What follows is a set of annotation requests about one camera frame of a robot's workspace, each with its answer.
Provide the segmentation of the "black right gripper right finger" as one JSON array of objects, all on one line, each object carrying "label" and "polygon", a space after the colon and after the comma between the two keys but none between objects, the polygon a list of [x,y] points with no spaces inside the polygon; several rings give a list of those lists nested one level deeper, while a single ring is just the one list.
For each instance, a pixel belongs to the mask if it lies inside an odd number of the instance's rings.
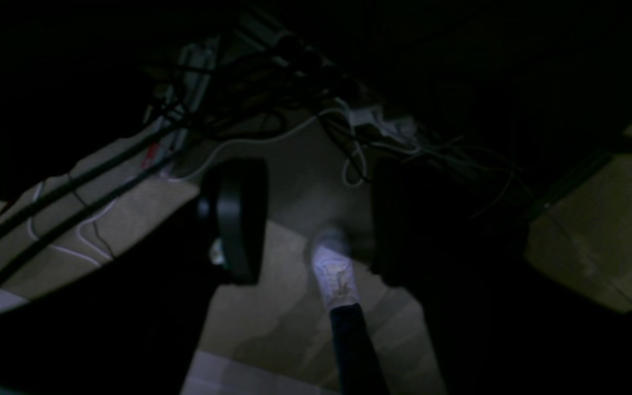
[{"label": "black right gripper right finger", "polygon": [[474,217],[477,197],[434,168],[380,160],[371,183],[372,272],[422,306],[495,279],[522,257],[529,226],[501,210]]}]

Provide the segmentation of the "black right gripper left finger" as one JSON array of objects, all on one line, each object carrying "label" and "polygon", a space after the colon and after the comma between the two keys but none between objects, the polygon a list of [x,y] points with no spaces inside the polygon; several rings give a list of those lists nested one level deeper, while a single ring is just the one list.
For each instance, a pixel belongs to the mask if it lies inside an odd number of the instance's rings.
[{"label": "black right gripper left finger", "polygon": [[197,201],[202,243],[226,283],[258,283],[268,206],[266,160],[230,159],[204,173]]}]

